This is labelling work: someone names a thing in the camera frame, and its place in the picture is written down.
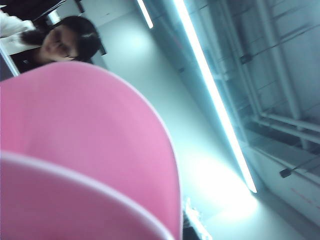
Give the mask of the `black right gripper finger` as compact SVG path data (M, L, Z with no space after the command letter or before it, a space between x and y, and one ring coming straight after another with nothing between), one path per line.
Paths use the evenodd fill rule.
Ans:
M186 197L183 203L183 239L210 240L211 235L201 221L201 213L192 206L191 198Z

